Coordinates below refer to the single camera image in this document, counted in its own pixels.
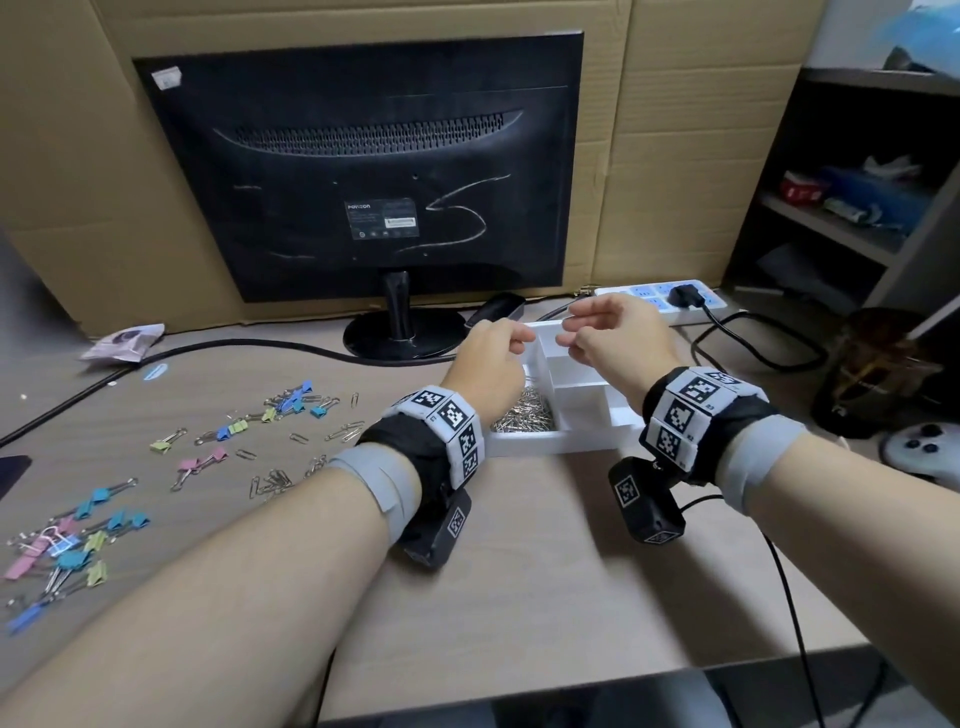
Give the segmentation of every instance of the hand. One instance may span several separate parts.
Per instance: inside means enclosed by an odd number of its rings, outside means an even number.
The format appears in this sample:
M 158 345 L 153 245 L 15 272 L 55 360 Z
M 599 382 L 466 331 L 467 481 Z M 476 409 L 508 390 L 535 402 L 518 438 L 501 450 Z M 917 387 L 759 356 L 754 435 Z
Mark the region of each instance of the hand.
M 481 321 L 460 345 L 441 386 L 467 400 L 489 427 L 523 392 L 523 365 L 514 354 L 523 353 L 524 342 L 536 338 L 532 328 L 510 319 Z
M 657 307 L 635 296 L 609 293 L 576 301 L 557 343 L 600 373 L 637 414 L 657 380 L 682 366 L 673 336 Z

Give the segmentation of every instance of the forearm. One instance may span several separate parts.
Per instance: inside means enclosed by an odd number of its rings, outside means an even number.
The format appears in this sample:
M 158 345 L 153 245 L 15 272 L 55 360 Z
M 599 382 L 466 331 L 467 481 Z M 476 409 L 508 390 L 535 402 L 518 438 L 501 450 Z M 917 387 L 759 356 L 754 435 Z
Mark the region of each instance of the forearm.
M 278 725 L 388 547 L 364 484 L 325 470 L 104 613 L 14 689 L 0 724 Z
M 960 497 L 805 435 L 747 510 L 951 720 L 960 721 Z

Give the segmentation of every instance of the shelf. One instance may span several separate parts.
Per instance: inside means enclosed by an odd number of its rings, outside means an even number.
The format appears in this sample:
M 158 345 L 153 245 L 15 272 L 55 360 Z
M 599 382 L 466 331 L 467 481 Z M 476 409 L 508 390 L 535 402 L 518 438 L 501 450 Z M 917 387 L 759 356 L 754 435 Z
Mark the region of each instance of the shelf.
M 800 78 L 817 84 L 885 88 L 940 96 L 960 96 L 960 81 L 940 73 L 881 71 L 862 68 L 804 68 Z
M 788 220 L 819 232 L 880 265 L 889 267 L 903 246 L 903 238 L 893 232 L 859 228 L 818 207 L 794 207 L 772 192 L 760 192 L 756 200 Z

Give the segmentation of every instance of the monitor vent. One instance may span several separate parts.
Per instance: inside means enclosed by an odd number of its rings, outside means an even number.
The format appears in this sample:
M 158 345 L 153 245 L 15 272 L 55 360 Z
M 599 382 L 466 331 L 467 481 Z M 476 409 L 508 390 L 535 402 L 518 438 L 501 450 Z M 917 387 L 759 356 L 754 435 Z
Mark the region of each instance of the monitor vent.
M 443 121 L 371 124 L 365 127 L 320 129 L 252 129 L 238 127 L 220 136 L 242 147 L 295 157 L 367 157 L 422 152 L 497 133 L 519 112 L 491 113 Z

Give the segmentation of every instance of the white power strip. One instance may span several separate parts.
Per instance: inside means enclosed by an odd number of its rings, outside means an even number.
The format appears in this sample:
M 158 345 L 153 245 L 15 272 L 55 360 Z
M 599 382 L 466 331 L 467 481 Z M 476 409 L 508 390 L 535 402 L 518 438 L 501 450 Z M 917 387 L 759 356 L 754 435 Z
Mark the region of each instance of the white power strip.
M 605 293 L 626 293 L 636 296 L 648 303 L 652 303 L 670 326 L 686 324 L 708 324 L 709 318 L 700 308 L 678 308 L 667 302 L 666 297 L 678 285 L 689 283 L 696 287 L 698 293 L 704 297 L 707 308 L 718 319 L 739 310 L 729 305 L 726 301 L 716 295 L 704 283 L 699 280 L 671 280 L 667 283 L 643 283 L 641 285 L 618 285 L 611 288 L 597 288 L 594 296 L 602 296 Z

